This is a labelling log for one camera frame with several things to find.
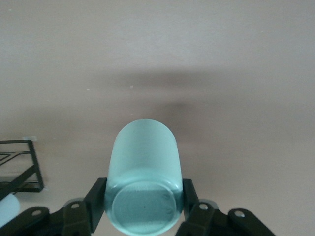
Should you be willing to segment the green cup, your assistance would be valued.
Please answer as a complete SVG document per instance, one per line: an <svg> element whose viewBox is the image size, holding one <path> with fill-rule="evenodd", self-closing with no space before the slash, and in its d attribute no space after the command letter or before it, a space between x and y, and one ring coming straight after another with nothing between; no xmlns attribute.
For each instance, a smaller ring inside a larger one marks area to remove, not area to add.
<svg viewBox="0 0 315 236"><path fill-rule="evenodd" d="M183 211L183 180L176 139L152 119L127 124L117 135L105 189L105 211L128 236L158 236Z"/></svg>

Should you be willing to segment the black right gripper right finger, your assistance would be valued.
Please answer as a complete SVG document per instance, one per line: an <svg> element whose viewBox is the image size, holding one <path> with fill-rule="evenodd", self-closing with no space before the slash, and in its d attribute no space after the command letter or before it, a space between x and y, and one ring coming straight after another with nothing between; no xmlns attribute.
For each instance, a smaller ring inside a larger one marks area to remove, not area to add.
<svg viewBox="0 0 315 236"><path fill-rule="evenodd" d="M176 236L275 236L251 211L243 208L222 213L218 206L201 200L191 179L183 179L184 222Z"/></svg>

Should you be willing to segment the grey cup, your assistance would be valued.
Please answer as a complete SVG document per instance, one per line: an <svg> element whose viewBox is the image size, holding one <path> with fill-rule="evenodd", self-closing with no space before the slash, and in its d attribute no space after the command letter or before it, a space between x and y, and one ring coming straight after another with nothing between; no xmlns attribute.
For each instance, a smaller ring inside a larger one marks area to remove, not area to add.
<svg viewBox="0 0 315 236"><path fill-rule="evenodd" d="M0 228L14 219L20 212L20 202L13 194L0 200Z"/></svg>

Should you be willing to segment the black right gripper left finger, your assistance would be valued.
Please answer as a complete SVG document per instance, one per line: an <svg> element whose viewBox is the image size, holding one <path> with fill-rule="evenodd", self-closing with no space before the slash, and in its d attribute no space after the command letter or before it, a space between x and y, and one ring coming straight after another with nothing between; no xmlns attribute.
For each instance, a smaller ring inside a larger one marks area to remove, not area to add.
<svg viewBox="0 0 315 236"><path fill-rule="evenodd" d="M92 236L105 211L106 178L98 178L83 200L54 213L36 206L13 220L13 236Z"/></svg>

